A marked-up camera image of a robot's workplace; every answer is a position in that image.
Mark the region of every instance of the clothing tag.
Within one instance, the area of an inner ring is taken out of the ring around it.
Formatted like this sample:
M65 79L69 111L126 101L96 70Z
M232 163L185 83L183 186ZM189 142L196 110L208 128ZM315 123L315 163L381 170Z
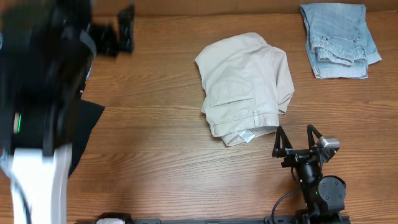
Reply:
M239 134L239 136L245 141L246 143L249 143L254 137L256 137L253 132L251 132L249 129L244 130Z

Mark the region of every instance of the folded denim shorts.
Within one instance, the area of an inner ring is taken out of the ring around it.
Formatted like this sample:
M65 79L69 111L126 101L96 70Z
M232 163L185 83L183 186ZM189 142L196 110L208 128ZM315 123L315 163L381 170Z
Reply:
M317 78L367 78L381 60L358 4L302 4L308 59Z

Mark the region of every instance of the wooden table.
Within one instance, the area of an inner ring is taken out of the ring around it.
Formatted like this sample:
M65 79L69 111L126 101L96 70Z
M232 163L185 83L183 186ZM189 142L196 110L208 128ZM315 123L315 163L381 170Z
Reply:
M113 18L97 18L113 21ZM305 52L300 14L138 17L136 49L100 57L84 99L106 106L68 185L68 221L103 212L181 220L262 218L298 187L290 169L271 158L274 135L226 147L200 113L205 92L194 58L207 45L257 32L287 53L295 93L280 116L296 149L307 147L306 125L341 143L323 168L347 183L353 223L398 220L398 13L367 14L382 61L369 79L317 80ZM12 223L8 180L0 178L0 223ZM277 215L303 208L301 195Z

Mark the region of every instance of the folded clothing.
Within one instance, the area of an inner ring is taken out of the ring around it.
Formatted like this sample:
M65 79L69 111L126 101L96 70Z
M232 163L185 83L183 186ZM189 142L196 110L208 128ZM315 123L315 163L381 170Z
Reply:
M368 65L381 60L357 4L302 4L308 59L317 78L367 78Z
M207 46L195 61L206 91L201 111L214 137L233 146L248 142L245 130L253 137L275 131L294 92L283 50L247 33Z

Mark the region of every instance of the black fabric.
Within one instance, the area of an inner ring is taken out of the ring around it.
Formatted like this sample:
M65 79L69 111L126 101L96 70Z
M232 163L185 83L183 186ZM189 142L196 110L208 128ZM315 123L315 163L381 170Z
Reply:
M69 177L76 169L81 156L83 155L91 130L100 119L105 107L90 103L84 100L80 101L79 122L77 124L75 137L72 144L72 163L69 168Z

